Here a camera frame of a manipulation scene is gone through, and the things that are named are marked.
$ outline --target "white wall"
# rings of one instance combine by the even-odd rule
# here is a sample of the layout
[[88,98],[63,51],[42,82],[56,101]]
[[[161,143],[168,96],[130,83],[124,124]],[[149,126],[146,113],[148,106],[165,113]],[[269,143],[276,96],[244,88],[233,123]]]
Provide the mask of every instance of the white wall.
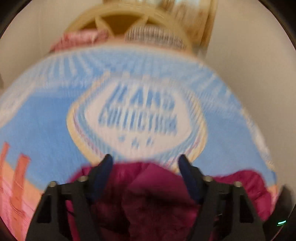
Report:
[[33,0],[0,39],[0,73],[5,88],[41,57],[37,14],[41,3]]
[[296,190],[296,51],[257,0],[219,0],[206,62],[266,138],[280,183]]

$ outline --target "maroon fabric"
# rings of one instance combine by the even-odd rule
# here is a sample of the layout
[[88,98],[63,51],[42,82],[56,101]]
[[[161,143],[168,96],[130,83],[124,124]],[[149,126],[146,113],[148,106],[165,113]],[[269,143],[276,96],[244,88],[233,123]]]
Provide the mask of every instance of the maroon fabric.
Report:
[[[82,168],[70,181],[87,175],[90,169]],[[259,174],[241,171],[215,180],[242,182],[259,216],[263,220],[270,216],[271,195]],[[183,241],[198,210],[181,176],[140,162],[115,164],[102,198],[91,207],[106,241]],[[79,241],[71,215],[69,224],[74,241]]]

